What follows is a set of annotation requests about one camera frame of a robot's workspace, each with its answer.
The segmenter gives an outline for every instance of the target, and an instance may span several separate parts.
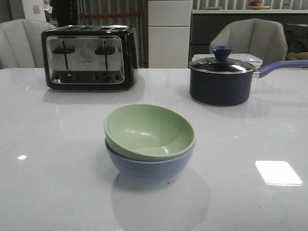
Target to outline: purple handle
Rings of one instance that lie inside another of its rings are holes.
[[[269,65],[262,66],[258,70],[260,72],[259,78],[262,78],[270,72],[285,67],[308,67],[308,60],[294,60],[294,61],[279,61],[273,62]]]

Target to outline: white cabinet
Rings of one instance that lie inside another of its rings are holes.
[[[149,68],[187,68],[192,0],[150,0]]]

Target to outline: toaster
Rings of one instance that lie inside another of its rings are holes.
[[[126,90],[137,79],[132,26],[63,26],[44,31],[47,86],[54,90]]]

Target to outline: stacked bowls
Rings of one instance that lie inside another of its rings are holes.
[[[174,111],[131,104],[104,121],[106,147],[115,167],[141,180],[166,180],[188,164],[195,144],[190,123]]]

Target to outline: glass lid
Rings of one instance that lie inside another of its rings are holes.
[[[213,74],[242,74],[255,70],[255,66],[236,59],[220,61],[214,57],[190,61],[188,67],[192,70]]]

